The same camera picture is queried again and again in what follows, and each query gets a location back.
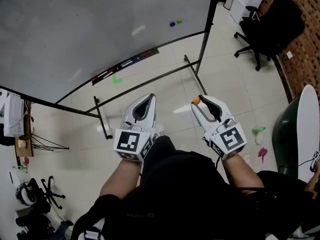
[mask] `whiteboard stand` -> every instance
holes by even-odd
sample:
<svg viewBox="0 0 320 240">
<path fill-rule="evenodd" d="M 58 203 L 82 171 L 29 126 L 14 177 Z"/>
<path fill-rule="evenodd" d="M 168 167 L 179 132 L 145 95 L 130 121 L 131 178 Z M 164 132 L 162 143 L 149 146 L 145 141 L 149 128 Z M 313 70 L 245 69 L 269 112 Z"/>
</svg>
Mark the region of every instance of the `whiteboard stand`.
<svg viewBox="0 0 320 240">
<path fill-rule="evenodd" d="M 218 0 L 210 0 L 210 5 L 209 5 L 209 10 L 208 10 L 208 15 L 207 15 L 207 19 L 206 19 L 206 23 L 205 23 L 205 28 L 204 28 L 204 31 L 200 31 L 200 32 L 197 32 L 197 33 L 194 33 L 194 34 L 190 34 L 190 35 L 187 35 L 187 36 L 184 36 L 184 37 L 181 37 L 181 38 L 178 38 L 178 39 L 175 39 L 175 40 L 172 40 L 172 41 L 169 41 L 169 42 L 166 42 L 164 44 L 161 44 L 161 45 L 158 45 L 152 49 L 149 49 L 147 51 L 145 51 L 144 53 L 147 53 L 148 51 L 151 51 L 153 49 L 158 49 L 160 47 L 163 47 L 163 46 L 166 46 L 166 45 L 169 45 L 171 43 L 174 43 L 174 42 L 177 42 L 177 41 L 180 41 L 180 40 L 183 40 L 183 39 L 186 39 L 186 38 L 189 38 L 189 37 L 193 37 L 193 36 L 196 36 L 196 35 L 200 35 L 200 34 L 204 34 L 203 36 L 203 40 L 202 40 L 202 45 L 201 45 L 201 49 L 200 49 L 200 54 L 199 54 L 199 58 L 198 60 L 194 61 L 194 62 L 190 62 L 189 59 L 188 59 L 188 56 L 187 55 L 184 55 L 184 61 L 187 62 L 186 65 L 184 66 L 181 66 L 181 67 L 178 67 L 176 69 L 173 69 L 169 72 L 166 72 L 162 75 L 159 75 L 155 78 L 152 78 L 146 82 L 143 82 L 141 84 L 138 84 L 137 86 L 133 87 L 133 88 L 130 88 L 112 98 L 109 98 L 108 100 L 104 101 L 104 102 L 99 102 L 99 99 L 97 97 L 93 97 L 94 98 L 94 103 L 95 103 L 95 106 L 90 108 L 89 110 L 87 111 L 83 111 L 83 110 L 79 110 L 79 109 L 75 109 L 75 108 L 72 108 L 72 107 L 68 107 L 68 106 L 64 106 L 64 105 L 60 105 L 59 102 L 61 102 L 63 99 L 65 99 L 67 96 L 69 96 L 70 94 L 72 94 L 73 92 L 75 92 L 76 90 L 78 90 L 79 88 L 81 88 L 82 86 L 88 84 L 89 82 L 93 81 L 96 77 L 98 77 L 99 75 L 103 74 L 103 73 L 106 73 L 108 71 L 110 71 L 111 69 L 113 68 L 116 68 L 118 65 L 120 66 L 121 64 L 125 63 L 128 59 L 118 63 L 117 65 L 115 66 L 112 66 L 110 67 L 109 69 L 105 70 L 103 73 L 100 73 L 98 75 L 96 75 L 95 77 L 93 77 L 92 79 L 88 80 L 87 82 L 81 84 L 79 87 L 75 88 L 73 91 L 71 91 L 70 93 L 68 93 L 67 95 L 65 95 L 63 98 L 61 98 L 60 100 L 58 100 L 56 103 L 52 103 L 52 102 L 49 102 L 49 101 L 45 101 L 43 99 L 39 99 L 39 98 L 36 98 L 36 97 L 32 97 L 32 96 L 29 96 L 29 95 L 26 95 L 26 94 L 23 94 L 23 93 L 20 93 L 20 92 L 17 92 L 17 91 L 14 91 L 12 89 L 8 89 L 6 87 L 2 87 L 0 86 L 0 88 L 3 88 L 9 92 L 12 92 L 12 93 L 15 93 L 15 94 L 18 94 L 20 95 L 21 99 L 23 100 L 26 100 L 26 101 L 29 101 L 29 102 L 33 102 L 33 103 L 37 103 L 37 104 L 41 104 L 41 105 L 44 105 L 44 106 L 47 106 L 47 107 L 51 107 L 51 108 L 54 108 L 54 109 L 58 109 L 58 110 L 63 110 L 63 111 L 68 111 L 68 112 L 72 112 L 72 113 L 76 113 L 76 114 L 80 114 L 80 115 L 84 115 L 84 116 L 88 116 L 88 117 L 93 117 L 93 118 L 98 118 L 100 120 L 100 123 L 101 123 L 101 126 L 102 126 L 102 130 L 103 130 L 103 133 L 104 133 L 104 136 L 105 138 L 108 140 L 108 139 L 112 139 L 113 136 L 112 135 L 108 135 L 107 134 L 107 131 L 105 129 L 105 126 L 104 126 L 104 123 L 103 123 L 103 119 L 102 119 L 102 116 L 101 116 L 101 113 L 100 113 L 100 107 L 102 107 L 103 105 L 105 104 L 108 104 L 110 102 L 112 102 L 113 100 L 115 99 L 118 99 L 120 98 L 121 96 L 123 95 L 126 95 L 140 87 L 143 87 L 145 85 L 148 85 L 154 81 L 157 81 L 161 78 L 164 78 L 164 77 L 167 77 L 171 74 L 174 74 L 178 71 L 181 71 L 181 70 L 184 70 L 184 69 L 187 69 L 187 68 L 191 68 L 193 74 L 194 74 L 194 77 L 195 79 L 197 80 L 197 82 L 199 83 L 201 89 L 202 89 L 202 92 L 203 94 L 207 95 L 207 92 L 201 82 L 201 80 L 199 79 L 198 77 L 198 73 L 199 73 L 199 68 L 200 68 L 200 65 L 201 65 L 201 62 L 202 62 L 202 59 L 204 57 L 204 53 L 205 53 L 205 49 L 206 49 L 206 46 L 207 46 L 207 42 L 208 42 L 208 38 L 209 38 L 209 34 L 210 34 L 210 30 L 211 30 L 211 26 L 213 25 L 213 20 L 214 20 L 214 15 L 215 15 L 215 11 L 216 11 L 216 6 L 217 6 L 217 3 L 218 3 Z M 112 72 L 112 74 L 108 75 L 108 77 L 112 76 L 113 74 L 115 74 L 116 72 L 118 72 L 116 70 L 114 70 Z"/>
</svg>

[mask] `white board panel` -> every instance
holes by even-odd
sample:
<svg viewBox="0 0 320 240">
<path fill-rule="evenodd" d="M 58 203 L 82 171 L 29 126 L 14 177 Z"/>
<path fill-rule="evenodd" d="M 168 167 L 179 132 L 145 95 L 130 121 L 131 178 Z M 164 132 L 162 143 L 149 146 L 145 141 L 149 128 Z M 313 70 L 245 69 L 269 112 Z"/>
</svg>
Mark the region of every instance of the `white board panel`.
<svg viewBox="0 0 320 240">
<path fill-rule="evenodd" d="M 57 102 L 127 58 L 205 30 L 210 0 L 0 0 L 0 86 Z M 183 20 L 170 27 L 170 22 Z"/>
</svg>

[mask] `shoe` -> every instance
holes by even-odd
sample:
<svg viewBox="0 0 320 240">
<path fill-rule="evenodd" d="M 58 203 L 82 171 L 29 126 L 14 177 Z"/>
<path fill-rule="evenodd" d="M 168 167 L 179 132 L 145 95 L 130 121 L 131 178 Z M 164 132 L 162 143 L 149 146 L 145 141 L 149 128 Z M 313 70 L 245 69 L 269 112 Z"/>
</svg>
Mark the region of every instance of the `shoe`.
<svg viewBox="0 0 320 240">
<path fill-rule="evenodd" d="M 161 137 L 161 136 L 167 136 L 167 133 L 165 131 L 165 128 L 162 124 L 158 124 L 156 126 L 156 131 L 157 131 L 157 137 Z"/>
</svg>

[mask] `office chair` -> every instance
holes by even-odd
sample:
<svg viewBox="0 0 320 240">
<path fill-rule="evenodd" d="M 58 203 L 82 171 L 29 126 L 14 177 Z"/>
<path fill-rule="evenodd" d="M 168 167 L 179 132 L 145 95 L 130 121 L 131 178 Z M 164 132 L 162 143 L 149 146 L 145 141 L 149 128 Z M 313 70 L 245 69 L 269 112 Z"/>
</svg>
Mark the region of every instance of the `office chair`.
<svg viewBox="0 0 320 240">
<path fill-rule="evenodd" d="M 240 22 L 245 36 L 236 32 L 234 37 L 241 37 L 249 46 L 237 50 L 234 56 L 238 58 L 239 53 L 253 50 L 257 63 L 255 70 L 259 71 L 259 53 L 266 55 L 268 61 L 271 58 L 275 60 L 276 55 L 304 31 L 305 24 L 301 19 L 301 9 L 292 0 L 273 0 L 269 10 L 259 20 L 253 19 L 254 13 L 259 12 L 258 8 L 245 8 L 250 12 L 249 17 L 242 17 Z"/>
</svg>

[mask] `brick wall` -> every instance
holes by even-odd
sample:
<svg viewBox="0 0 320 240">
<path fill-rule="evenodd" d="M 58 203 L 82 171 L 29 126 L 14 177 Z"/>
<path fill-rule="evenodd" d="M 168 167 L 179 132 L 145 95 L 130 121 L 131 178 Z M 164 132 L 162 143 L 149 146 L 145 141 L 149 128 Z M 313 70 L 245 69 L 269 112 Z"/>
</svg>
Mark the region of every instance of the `brick wall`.
<svg viewBox="0 0 320 240">
<path fill-rule="evenodd" d="M 295 97 L 305 85 L 312 85 L 318 95 L 320 92 L 320 0 L 293 0 L 302 10 L 305 24 L 303 34 L 294 39 L 288 47 L 279 54 L 284 67 L 291 94 Z M 260 14 L 264 14 L 273 0 L 263 0 Z M 292 52 L 288 59 L 286 53 Z"/>
</svg>

